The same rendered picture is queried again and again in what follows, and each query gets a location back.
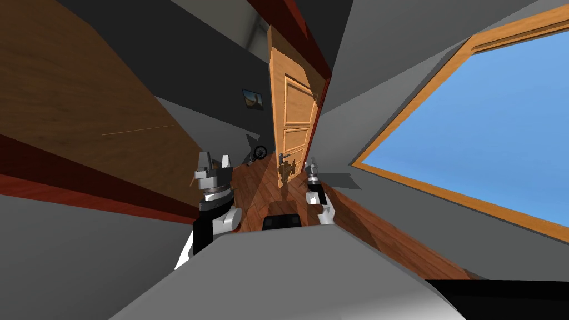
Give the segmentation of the window with wooden frame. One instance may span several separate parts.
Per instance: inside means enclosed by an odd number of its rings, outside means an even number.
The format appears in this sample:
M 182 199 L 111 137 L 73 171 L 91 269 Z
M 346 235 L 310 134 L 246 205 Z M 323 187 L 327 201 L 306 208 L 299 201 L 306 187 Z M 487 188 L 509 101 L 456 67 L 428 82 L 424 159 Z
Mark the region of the window with wooden frame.
M 353 165 L 569 243 L 569 3 L 472 35 Z

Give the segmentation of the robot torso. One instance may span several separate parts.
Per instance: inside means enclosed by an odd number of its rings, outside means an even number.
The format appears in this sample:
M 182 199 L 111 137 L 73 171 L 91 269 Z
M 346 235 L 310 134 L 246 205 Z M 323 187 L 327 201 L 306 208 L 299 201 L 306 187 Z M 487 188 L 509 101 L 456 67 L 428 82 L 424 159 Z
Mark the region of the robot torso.
M 110 320 L 465 320 L 334 224 L 227 234 Z

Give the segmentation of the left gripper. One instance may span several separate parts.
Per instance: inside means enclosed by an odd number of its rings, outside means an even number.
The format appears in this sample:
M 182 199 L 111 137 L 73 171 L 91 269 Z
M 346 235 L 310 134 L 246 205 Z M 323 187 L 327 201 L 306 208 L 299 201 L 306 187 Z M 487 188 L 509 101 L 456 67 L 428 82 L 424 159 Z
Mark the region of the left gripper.
M 233 167 L 230 156 L 224 154 L 221 160 L 221 168 L 213 169 L 211 154 L 200 152 L 197 171 L 194 178 L 198 183 L 198 189 L 204 192 L 220 192 L 230 188 Z

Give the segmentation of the light wooden panelled door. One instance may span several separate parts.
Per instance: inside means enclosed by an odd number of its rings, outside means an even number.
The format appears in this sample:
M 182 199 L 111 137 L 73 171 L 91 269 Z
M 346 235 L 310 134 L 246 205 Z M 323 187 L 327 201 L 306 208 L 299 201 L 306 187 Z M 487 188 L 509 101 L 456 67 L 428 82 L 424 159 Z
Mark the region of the light wooden panelled door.
M 276 29 L 267 31 L 269 75 L 279 187 L 303 172 L 325 79 Z M 278 154 L 290 153 L 278 165 Z

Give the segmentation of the framed wall picture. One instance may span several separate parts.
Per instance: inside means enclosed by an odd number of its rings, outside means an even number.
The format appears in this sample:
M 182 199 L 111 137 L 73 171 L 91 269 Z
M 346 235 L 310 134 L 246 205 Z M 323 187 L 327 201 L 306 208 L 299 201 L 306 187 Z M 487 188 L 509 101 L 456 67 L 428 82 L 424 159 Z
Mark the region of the framed wall picture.
M 242 90 L 245 105 L 248 109 L 263 110 L 263 100 L 262 95 L 256 92 L 248 91 L 246 89 Z

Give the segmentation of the black wheeled object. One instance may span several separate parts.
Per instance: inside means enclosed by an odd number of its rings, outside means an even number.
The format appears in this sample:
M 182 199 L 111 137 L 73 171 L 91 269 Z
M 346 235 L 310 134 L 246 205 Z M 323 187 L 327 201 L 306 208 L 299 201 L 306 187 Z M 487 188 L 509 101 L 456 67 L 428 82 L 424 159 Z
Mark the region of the black wheeled object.
M 264 159 L 267 155 L 267 150 L 264 146 L 257 146 L 254 148 L 252 153 L 249 155 L 247 166 L 251 166 L 253 162 L 258 159 Z

